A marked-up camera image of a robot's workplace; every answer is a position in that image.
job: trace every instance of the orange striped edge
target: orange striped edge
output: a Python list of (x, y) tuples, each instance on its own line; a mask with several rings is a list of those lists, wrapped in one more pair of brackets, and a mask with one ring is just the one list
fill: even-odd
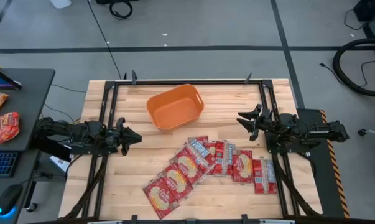
[[(326, 124), (325, 111), (323, 111), (323, 110), (319, 110), (319, 111), (322, 114), (323, 122)], [(345, 216), (345, 218), (350, 218), (348, 205), (346, 203), (345, 193), (343, 191), (341, 174), (339, 172), (338, 164), (336, 163), (334, 147), (332, 146), (332, 142), (330, 140), (327, 140), (327, 143), (328, 143), (328, 149), (330, 150), (332, 168), (334, 169), (336, 184), (338, 186), (339, 198), (341, 199), (343, 215)]]

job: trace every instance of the wooden tabletop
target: wooden tabletop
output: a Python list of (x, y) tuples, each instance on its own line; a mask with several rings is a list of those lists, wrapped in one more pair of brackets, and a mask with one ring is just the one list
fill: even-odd
[[(98, 120), (103, 97), (104, 80), (90, 81), (81, 120)], [(273, 80), (280, 113), (296, 114), (288, 79)], [(127, 156), (112, 154), (108, 160), (101, 203), (101, 220), (156, 220), (158, 216), (142, 191), (142, 186), (155, 177), (189, 136), (208, 135), (210, 139), (226, 139), (237, 149), (252, 150), (254, 157), (271, 158), (263, 132), (256, 141), (236, 122), (237, 112), (251, 111), (261, 103), (259, 88), (252, 85), (195, 85), (205, 104), (200, 118), (170, 133), (161, 133), (147, 114), (147, 100), (175, 85), (120, 86), (114, 122), (125, 117), (126, 126), (143, 136), (143, 142), (131, 146)], [(108, 122), (109, 105), (104, 123)], [(59, 216), (67, 214), (86, 188), (90, 156), (83, 156), (70, 168)], [(295, 186), (314, 210), (321, 213), (312, 168), (309, 161), (289, 154)], [(287, 188), (287, 205), (292, 214)], [(94, 200), (91, 200), (90, 214)], [(196, 185), (181, 206), (165, 219), (233, 219), (247, 214), (248, 218), (282, 218), (277, 195), (257, 195), (253, 184), (241, 185), (230, 177), (207, 176)]]

